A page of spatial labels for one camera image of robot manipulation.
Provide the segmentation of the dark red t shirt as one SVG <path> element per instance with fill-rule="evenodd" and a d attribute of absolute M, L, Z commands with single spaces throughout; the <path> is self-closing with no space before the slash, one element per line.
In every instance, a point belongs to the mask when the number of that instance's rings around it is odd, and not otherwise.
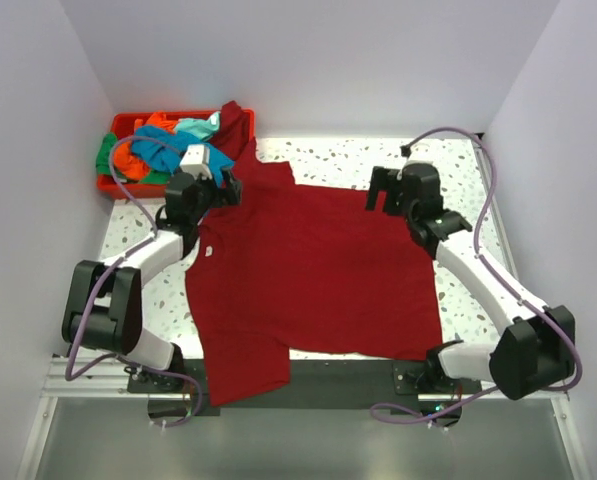
<path fill-rule="evenodd" d="M 211 144 L 243 185 L 203 219 L 185 275 L 212 406 L 286 386 L 291 350 L 421 361 L 441 343 L 433 264 L 403 220 L 259 161 L 235 102 Z"/>

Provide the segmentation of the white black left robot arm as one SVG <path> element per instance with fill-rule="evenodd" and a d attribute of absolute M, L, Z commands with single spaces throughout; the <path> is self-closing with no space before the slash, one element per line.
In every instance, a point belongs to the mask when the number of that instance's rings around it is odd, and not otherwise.
<path fill-rule="evenodd" d="M 242 184 L 221 169 L 222 181 L 180 171 L 165 189 L 165 204 L 148 215 L 152 231 L 122 253 L 103 261 L 83 260 L 73 271 L 62 322 L 71 344 L 65 378 L 72 381 L 108 358 L 150 372 L 163 392 L 185 380 L 180 348 L 143 325 L 142 290 L 195 247 L 199 225 L 214 208 L 240 203 Z"/>

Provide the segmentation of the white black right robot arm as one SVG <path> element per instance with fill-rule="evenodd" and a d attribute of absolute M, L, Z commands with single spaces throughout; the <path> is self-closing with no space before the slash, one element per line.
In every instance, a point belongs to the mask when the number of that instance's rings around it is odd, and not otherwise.
<path fill-rule="evenodd" d="M 445 207 L 433 165 L 374 167 L 367 209 L 375 209 L 380 194 L 383 212 L 404 219 L 414 243 L 462 283 L 499 334 L 493 345 L 454 340 L 428 350 L 423 379 L 430 390 L 444 393 L 469 379 L 490 382 L 518 400 L 576 377 L 573 314 L 531 294 L 479 246 L 469 222 Z"/>

